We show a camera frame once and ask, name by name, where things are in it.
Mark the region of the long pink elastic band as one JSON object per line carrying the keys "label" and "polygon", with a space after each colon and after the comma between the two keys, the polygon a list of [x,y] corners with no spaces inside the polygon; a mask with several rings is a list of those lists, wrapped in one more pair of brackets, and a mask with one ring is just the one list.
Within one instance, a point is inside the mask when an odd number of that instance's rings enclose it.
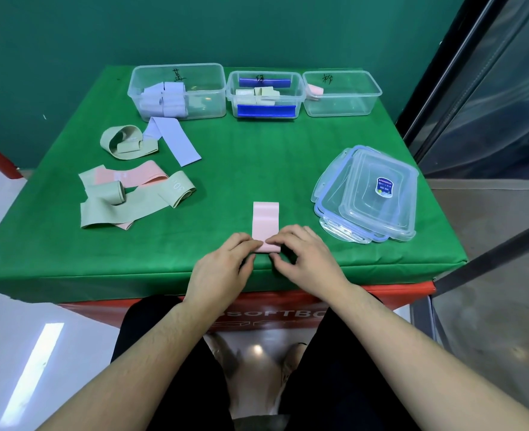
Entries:
{"label": "long pink elastic band", "polygon": [[140,166],[124,171],[112,170],[104,166],[97,167],[90,184],[100,185],[119,181],[125,188],[136,188],[167,179],[169,179],[169,175],[155,161],[147,160]]}

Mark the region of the green elastic band white print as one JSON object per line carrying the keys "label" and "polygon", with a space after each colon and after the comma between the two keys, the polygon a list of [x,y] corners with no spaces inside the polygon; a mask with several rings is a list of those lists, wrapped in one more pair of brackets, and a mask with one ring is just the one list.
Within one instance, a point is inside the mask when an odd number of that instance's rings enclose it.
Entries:
{"label": "green elastic band white print", "polygon": [[196,191],[195,185],[190,181],[184,171],[172,174],[166,181],[167,203],[173,208],[177,208],[183,200]]}

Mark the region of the black framed glass door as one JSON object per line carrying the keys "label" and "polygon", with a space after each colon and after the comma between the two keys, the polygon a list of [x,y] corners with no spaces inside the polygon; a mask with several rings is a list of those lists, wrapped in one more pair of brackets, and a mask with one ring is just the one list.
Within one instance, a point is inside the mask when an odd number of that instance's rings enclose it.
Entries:
{"label": "black framed glass door", "polygon": [[529,0],[464,0],[396,127],[426,178],[529,180]]}

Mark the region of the red padded box with lettering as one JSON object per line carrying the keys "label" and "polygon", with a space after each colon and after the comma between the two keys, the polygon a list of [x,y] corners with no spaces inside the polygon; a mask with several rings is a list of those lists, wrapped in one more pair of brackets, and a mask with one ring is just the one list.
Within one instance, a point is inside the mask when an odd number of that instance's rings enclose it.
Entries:
{"label": "red padded box with lettering", "polygon": [[[390,310],[433,295],[432,281],[363,286]],[[94,321],[120,328],[128,309],[139,298],[62,303],[60,307]],[[243,292],[211,325],[211,332],[316,328],[328,305],[301,289]]]}

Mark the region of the clear lid with blue seal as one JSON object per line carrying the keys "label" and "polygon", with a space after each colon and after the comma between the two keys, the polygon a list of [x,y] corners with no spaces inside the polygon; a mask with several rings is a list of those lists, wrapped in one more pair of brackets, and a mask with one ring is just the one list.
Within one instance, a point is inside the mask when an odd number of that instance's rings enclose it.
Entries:
{"label": "clear lid with blue seal", "polygon": [[348,174],[351,167],[350,157],[361,150],[379,153],[379,151],[364,145],[346,148],[329,164],[318,179],[311,195],[311,202],[314,203],[314,212],[319,218],[327,217],[331,221],[340,222],[341,224],[344,221],[355,224],[344,219],[337,210],[348,182]]}
{"label": "clear lid with blue seal", "polygon": [[345,242],[367,245],[372,242],[383,243],[389,239],[389,236],[373,233],[347,221],[341,224],[331,221],[327,217],[320,217],[319,224],[328,234]]}

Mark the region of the green elastic band loop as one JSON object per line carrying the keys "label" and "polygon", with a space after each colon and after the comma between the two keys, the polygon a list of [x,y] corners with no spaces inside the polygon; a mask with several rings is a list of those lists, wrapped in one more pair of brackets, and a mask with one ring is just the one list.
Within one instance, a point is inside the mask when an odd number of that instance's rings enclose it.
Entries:
{"label": "green elastic band loop", "polygon": [[144,137],[135,125],[124,125],[104,130],[100,146],[118,160],[133,160],[157,153],[159,140]]}

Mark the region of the clear container with blue latches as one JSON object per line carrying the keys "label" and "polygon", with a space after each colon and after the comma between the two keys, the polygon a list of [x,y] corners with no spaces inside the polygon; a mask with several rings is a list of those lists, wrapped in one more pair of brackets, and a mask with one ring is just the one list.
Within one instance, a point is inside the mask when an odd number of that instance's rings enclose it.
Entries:
{"label": "clear container with blue latches", "polygon": [[[279,96],[256,96],[256,105],[237,105],[235,91],[256,86],[273,86]],[[296,119],[306,99],[306,88],[301,74],[283,71],[232,71],[226,83],[226,99],[236,118]]]}

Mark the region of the black trousers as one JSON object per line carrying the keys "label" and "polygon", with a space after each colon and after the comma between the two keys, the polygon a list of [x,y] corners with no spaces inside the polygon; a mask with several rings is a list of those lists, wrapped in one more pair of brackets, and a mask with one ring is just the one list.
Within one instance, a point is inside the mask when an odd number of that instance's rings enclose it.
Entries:
{"label": "black trousers", "polygon": [[[153,328],[179,298],[131,306],[111,363]],[[235,431],[225,374],[198,341],[169,384],[145,431]],[[290,375],[279,405],[286,431],[422,431],[352,331],[332,310]]]}

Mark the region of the small clear plastic container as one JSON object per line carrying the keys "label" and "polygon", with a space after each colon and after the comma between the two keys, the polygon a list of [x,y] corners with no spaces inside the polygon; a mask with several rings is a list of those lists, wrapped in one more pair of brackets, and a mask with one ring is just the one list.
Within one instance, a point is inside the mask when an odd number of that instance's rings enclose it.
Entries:
{"label": "small clear plastic container", "polygon": [[324,95],[319,101],[304,101],[304,109],[311,117],[369,115],[382,89],[368,71],[320,70],[302,74],[308,84],[320,86]]}

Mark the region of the person's left forearm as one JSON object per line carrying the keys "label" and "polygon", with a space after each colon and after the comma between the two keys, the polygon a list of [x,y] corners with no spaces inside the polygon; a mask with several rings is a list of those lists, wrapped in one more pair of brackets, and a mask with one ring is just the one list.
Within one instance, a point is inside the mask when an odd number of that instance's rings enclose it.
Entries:
{"label": "person's left forearm", "polygon": [[145,431],[220,303],[185,298],[37,431]]}

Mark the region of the purple elastic band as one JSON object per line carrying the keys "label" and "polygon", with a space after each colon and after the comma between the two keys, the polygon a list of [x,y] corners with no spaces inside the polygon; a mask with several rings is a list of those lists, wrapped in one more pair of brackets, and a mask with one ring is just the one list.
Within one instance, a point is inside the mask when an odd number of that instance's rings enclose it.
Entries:
{"label": "purple elastic band", "polygon": [[151,117],[143,133],[144,139],[163,139],[181,167],[202,159],[176,118]]}

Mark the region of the large clear plastic container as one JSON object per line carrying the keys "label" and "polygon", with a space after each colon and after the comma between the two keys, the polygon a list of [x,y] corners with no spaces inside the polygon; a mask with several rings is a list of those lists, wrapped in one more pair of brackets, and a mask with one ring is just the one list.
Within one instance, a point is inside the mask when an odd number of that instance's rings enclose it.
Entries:
{"label": "large clear plastic container", "polygon": [[[222,65],[217,63],[141,65],[133,69],[128,96],[137,108],[144,88],[157,83],[182,82],[186,86],[189,116],[179,120],[222,117],[226,114],[226,79]],[[141,119],[148,122],[150,118]]]}

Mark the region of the beige shoe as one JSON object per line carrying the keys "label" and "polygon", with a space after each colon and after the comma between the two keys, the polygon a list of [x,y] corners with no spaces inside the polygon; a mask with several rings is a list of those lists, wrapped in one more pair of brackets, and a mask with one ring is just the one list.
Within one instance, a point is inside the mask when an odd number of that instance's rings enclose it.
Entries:
{"label": "beige shoe", "polygon": [[298,365],[307,348],[307,343],[299,342],[289,347],[282,364],[281,370],[281,387],[277,396],[277,401],[280,401],[282,393],[286,388],[287,381],[290,375],[298,368]]}
{"label": "beige shoe", "polygon": [[211,351],[222,367],[225,377],[229,383],[239,384],[246,371],[246,360],[242,352],[233,350],[226,340],[218,333],[208,334],[207,343]]}

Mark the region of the black metal bar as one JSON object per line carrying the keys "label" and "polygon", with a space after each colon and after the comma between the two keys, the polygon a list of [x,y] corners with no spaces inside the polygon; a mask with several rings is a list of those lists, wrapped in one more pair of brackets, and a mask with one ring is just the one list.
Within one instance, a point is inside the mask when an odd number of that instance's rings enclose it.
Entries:
{"label": "black metal bar", "polygon": [[436,292],[432,297],[439,297],[528,253],[529,228],[435,280]]}

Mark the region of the long green elastic band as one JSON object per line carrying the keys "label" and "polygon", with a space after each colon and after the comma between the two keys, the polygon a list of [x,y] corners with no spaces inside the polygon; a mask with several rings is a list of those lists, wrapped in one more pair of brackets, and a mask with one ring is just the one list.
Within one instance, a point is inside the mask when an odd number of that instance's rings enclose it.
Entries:
{"label": "long green elastic band", "polygon": [[[84,188],[91,185],[97,167],[79,174]],[[165,193],[166,181],[136,188],[124,188],[126,201],[116,206],[99,199],[87,198],[85,202],[81,203],[81,227],[87,228],[95,224],[113,224],[128,230],[134,221],[170,207]]]}

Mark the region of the person's right forearm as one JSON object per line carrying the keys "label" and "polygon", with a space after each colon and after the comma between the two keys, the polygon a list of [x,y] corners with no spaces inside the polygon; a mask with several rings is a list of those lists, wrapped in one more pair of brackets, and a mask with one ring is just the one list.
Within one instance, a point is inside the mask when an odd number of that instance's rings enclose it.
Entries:
{"label": "person's right forearm", "polygon": [[353,331],[423,431],[529,431],[529,410],[349,282],[315,291]]}

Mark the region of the rolled green elastic band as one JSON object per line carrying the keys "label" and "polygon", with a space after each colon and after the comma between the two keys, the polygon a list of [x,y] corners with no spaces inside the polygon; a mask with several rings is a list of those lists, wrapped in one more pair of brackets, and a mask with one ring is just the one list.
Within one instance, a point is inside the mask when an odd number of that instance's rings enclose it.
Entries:
{"label": "rolled green elastic band", "polygon": [[124,186],[120,181],[110,181],[85,187],[88,199],[99,199],[116,206],[126,201]]}

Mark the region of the green tablecloth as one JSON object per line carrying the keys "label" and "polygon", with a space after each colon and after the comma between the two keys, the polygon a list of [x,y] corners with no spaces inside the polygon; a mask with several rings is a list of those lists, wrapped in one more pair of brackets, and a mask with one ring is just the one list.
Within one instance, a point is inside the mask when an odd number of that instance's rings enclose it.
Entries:
{"label": "green tablecloth", "polygon": [[353,244],[328,235],[310,201],[343,149],[369,145],[414,166],[383,104],[368,116],[291,121],[221,118],[182,122],[202,156],[183,171],[196,192],[181,205],[115,226],[81,228],[86,200],[79,173],[131,169],[101,148],[105,129],[146,123],[127,88],[133,68],[104,69],[0,223],[0,293],[30,303],[182,295],[194,264],[235,232],[251,233],[253,202],[278,202],[280,226],[308,225],[356,284],[419,283],[467,261],[426,180],[419,176],[416,236]]}

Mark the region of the pile of folded purple bands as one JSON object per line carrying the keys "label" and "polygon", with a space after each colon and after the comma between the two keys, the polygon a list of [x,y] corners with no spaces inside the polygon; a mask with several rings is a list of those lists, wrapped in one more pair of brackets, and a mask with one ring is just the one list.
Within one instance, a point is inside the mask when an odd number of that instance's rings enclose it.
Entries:
{"label": "pile of folded purple bands", "polygon": [[144,88],[137,103],[141,117],[185,119],[189,116],[186,86],[182,82],[164,81]]}

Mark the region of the person's right hand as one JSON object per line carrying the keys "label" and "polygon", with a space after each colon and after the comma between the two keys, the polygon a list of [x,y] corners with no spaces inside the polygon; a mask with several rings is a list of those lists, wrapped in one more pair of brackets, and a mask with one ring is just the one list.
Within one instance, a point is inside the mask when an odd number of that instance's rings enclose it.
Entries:
{"label": "person's right hand", "polygon": [[297,267],[297,273],[283,276],[322,301],[335,304],[352,289],[329,248],[309,226],[285,226],[266,243],[295,254],[295,261],[290,263]]}

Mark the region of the person's left hand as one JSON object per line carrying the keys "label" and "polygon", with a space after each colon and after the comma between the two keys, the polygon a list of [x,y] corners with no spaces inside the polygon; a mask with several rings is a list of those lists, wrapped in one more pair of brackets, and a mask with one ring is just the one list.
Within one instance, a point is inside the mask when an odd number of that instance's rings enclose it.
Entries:
{"label": "person's left hand", "polygon": [[243,291],[240,265],[263,244],[249,234],[234,233],[219,248],[196,262],[183,303],[193,314],[216,320]]}

